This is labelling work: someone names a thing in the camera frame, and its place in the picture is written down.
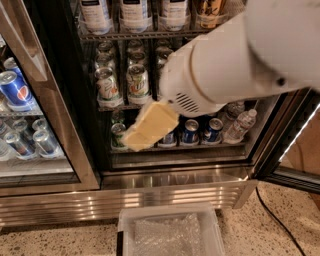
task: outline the door handle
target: door handle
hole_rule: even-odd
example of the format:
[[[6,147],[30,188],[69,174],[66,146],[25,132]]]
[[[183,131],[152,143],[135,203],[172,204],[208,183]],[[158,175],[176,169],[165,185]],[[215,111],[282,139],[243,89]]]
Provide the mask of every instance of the door handle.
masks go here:
[[[48,80],[46,59],[22,0],[0,0],[0,33],[27,75]]]

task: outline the refrigerator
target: refrigerator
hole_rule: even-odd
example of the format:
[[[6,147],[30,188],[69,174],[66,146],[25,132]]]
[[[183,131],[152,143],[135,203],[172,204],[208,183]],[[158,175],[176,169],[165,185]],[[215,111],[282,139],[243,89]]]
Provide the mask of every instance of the refrigerator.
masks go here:
[[[90,32],[80,1],[0,1],[1,62],[15,60],[38,105],[30,111],[1,111],[0,117],[23,117],[30,126],[45,119],[62,151],[46,158],[35,147],[35,158],[16,155],[0,162],[0,226],[116,218],[123,208],[193,202],[237,209],[260,180],[320,193],[319,175],[281,163],[319,106],[319,94],[309,88],[246,100],[246,110],[257,111],[257,122],[234,145],[185,146],[180,128],[174,131],[173,147],[156,143],[134,152],[114,144],[115,111],[122,111],[121,122],[128,128],[141,109],[128,93],[130,41],[143,43],[148,97],[159,100],[157,42],[166,39],[177,50],[245,9],[241,0],[226,1],[213,27],[203,28],[197,2],[189,1],[184,23],[172,31],[157,2],[148,1],[147,25],[135,33],[123,20],[120,2],[107,1],[108,31],[99,34]],[[105,42],[116,50],[113,81],[120,100],[115,105],[101,99],[97,86],[97,49]],[[196,120],[203,129],[204,117]]]

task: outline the beverage cooler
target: beverage cooler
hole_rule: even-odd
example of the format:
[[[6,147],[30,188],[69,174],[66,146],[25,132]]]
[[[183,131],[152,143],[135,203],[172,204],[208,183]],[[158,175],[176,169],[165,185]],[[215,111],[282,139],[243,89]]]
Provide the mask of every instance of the beverage cooler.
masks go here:
[[[212,118],[232,125],[228,107],[193,118],[191,142],[180,116],[148,149],[121,143],[143,104],[161,99],[167,57],[245,9],[241,0],[216,1],[216,11],[204,2],[0,1],[0,226],[192,202],[236,209],[259,180],[320,193],[319,176],[281,164],[318,108],[308,88],[236,103],[257,113],[236,143],[205,139]]]

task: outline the floor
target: floor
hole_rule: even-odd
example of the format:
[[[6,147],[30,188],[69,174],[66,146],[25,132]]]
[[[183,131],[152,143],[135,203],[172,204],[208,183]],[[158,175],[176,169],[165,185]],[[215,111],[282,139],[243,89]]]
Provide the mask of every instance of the floor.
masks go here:
[[[305,254],[320,252],[320,212],[306,192],[259,183],[261,197],[293,233]],[[227,256],[300,255],[254,192],[238,210],[217,211]],[[116,255],[116,220],[3,228],[0,255]]]

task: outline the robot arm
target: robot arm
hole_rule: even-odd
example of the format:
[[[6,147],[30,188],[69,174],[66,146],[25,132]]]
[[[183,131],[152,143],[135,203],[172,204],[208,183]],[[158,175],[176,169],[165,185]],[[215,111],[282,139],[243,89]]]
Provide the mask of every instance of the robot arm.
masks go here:
[[[228,102],[320,87],[320,0],[251,0],[173,53],[160,92],[195,117]]]

